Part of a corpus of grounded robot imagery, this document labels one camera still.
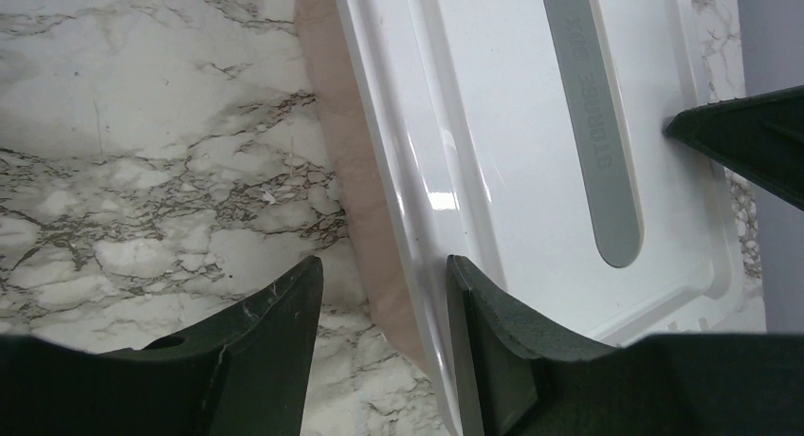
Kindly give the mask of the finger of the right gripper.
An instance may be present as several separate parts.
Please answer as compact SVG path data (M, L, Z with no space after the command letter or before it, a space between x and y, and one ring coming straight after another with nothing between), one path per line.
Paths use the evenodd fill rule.
M803 87L684 110L664 135L803 209Z

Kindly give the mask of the pink plastic bin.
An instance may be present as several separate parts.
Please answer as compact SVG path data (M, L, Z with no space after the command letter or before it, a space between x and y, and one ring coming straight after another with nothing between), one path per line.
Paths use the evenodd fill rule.
M373 322L431 374L336 0L296 0L295 22Z

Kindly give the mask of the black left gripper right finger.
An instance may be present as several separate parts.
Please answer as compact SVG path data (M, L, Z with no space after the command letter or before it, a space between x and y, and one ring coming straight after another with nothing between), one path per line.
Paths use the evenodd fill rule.
M470 259L446 266L466 435L799 435L803 339L666 334L617 348L528 307Z

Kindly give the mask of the white plastic lid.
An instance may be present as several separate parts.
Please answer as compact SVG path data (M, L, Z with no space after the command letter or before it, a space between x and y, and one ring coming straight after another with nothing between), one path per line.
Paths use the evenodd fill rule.
M709 100L691 0L336 3L452 434L450 255L613 346L742 307L723 168L663 134Z

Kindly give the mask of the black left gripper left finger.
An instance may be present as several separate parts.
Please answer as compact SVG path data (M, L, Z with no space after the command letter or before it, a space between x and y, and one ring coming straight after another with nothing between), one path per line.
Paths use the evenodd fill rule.
M1 338L5 435L297 435L324 285L310 256L146 347L90 354Z

